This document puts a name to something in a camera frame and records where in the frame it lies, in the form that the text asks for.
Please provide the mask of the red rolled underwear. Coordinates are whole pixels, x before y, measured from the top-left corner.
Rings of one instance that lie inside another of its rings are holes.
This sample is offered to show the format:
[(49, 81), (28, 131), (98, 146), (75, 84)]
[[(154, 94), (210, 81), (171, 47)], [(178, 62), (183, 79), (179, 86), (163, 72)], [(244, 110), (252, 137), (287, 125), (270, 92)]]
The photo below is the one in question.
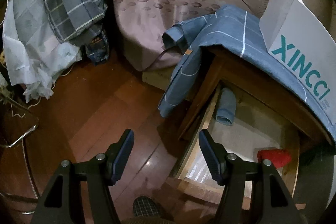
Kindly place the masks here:
[(291, 162), (291, 154), (286, 149), (264, 149), (257, 153), (259, 162), (270, 160), (275, 168), (282, 168)]

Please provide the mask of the dark blue package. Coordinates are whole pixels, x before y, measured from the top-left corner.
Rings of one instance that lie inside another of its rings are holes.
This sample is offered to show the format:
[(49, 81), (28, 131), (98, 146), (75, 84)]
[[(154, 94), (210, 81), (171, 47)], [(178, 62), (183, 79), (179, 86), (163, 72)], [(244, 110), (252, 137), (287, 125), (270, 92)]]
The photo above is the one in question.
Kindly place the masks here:
[(85, 46), (87, 57), (94, 64), (105, 63), (109, 59), (109, 43), (104, 30)]

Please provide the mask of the white floral sheet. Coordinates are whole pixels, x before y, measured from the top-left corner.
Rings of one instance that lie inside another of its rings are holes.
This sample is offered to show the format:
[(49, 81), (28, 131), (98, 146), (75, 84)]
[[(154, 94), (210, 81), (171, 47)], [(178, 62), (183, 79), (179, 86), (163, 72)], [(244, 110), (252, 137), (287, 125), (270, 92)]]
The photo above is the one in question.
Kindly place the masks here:
[(50, 98), (62, 71), (81, 60), (79, 47), (54, 35), (42, 0), (9, 0), (2, 39), (10, 83), (25, 85), (27, 102)]

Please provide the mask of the wooden nightstand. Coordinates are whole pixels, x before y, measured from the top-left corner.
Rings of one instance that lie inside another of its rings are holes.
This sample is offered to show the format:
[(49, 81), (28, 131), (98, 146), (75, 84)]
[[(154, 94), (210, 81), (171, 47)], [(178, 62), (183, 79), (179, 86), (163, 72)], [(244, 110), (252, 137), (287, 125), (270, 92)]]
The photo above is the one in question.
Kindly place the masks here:
[(238, 99), (272, 110), (286, 123), (303, 132), (308, 139), (301, 142), (302, 152), (319, 147), (326, 153), (335, 154), (335, 141), (326, 127), (288, 88), (222, 46), (203, 48), (202, 57), (205, 63), (199, 71), (191, 105), (179, 127), (179, 139), (191, 141), (198, 124), (198, 115), (206, 108), (218, 84), (223, 83), (236, 92)]

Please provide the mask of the wooden drawer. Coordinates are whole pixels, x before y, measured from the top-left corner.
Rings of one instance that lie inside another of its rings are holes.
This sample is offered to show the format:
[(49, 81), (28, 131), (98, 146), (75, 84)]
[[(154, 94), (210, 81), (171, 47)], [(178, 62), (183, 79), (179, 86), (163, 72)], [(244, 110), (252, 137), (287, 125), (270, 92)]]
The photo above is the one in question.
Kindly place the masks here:
[(221, 124), (215, 120), (220, 91), (221, 88), (217, 86), (210, 96), (201, 123), (194, 130), (190, 146), (173, 175), (177, 191), (188, 198), (215, 205), (221, 200), (224, 188), (213, 180), (199, 146), (199, 132), (207, 129), (213, 140), (221, 143), (228, 152), (227, 167), (236, 161), (257, 163), (260, 150), (288, 150), (291, 162), (277, 171), (289, 193), (294, 194), (299, 168), (299, 130), (272, 110), (238, 99), (233, 90), (237, 99), (234, 123), (232, 126)]

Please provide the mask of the light blue rolled sock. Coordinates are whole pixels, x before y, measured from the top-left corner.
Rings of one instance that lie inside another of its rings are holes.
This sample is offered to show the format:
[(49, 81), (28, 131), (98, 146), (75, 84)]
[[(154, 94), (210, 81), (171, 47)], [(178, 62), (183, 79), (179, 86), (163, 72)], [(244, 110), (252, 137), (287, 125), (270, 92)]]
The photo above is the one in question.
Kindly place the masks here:
[(236, 113), (236, 97), (229, 88), (222, 88), (217, 102), (215, 120), (221, 124), (232, 126)]

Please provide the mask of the white XINCCI shoe box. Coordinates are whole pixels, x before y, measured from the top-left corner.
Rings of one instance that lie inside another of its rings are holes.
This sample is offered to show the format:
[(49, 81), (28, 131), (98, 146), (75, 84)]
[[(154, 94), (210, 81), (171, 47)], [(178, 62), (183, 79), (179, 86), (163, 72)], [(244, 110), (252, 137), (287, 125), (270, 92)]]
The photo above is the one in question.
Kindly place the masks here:
[(335, 124), (335, 41), (323, 24), (298, 0), (269, 0), (259, 26), (268, 53)]

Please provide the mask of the blue checked cloth cover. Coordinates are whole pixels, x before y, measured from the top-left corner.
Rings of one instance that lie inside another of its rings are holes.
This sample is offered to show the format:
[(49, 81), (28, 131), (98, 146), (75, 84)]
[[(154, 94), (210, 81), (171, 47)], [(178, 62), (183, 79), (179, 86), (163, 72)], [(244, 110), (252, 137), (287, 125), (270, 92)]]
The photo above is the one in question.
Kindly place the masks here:
[(165, 48), (174, 47), (183, 56), (176, 65), (171, 81), (158, 110), (162, 117), (169, 115), (191, 90), (202, 63), (202, 50), (210, 46), (227, 49), (261, 69), (279, 84), (292, 91), (322, 123), (329, 135), (335, 137), (335, 125), (296, 77), (268, 52), (259, 28), (259, 18), (233, 5), (224, 5), (213, 14), (177, 23), (162, 35)]

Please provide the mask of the green bed mattress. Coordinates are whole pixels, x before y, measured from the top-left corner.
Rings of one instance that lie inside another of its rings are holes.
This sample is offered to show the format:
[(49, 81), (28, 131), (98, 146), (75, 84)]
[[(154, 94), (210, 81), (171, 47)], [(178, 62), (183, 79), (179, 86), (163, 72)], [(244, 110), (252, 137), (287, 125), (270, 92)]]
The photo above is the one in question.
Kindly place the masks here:
[(303, 223), (316, 223), (335, 194), (335, 156), (310, 149), (299, 156), (294, 202), (305, 208), (299, 212)]

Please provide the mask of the checked slipper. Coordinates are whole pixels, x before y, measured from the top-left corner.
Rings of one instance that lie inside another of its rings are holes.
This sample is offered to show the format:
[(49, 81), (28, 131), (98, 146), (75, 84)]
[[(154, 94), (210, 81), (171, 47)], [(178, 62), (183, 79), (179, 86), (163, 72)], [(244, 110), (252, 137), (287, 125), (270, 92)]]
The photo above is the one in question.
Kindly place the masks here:
[(160, 217), (157, 204), (147, 196), (139, 196), (133, 201), (133, 215), (135, 217)]

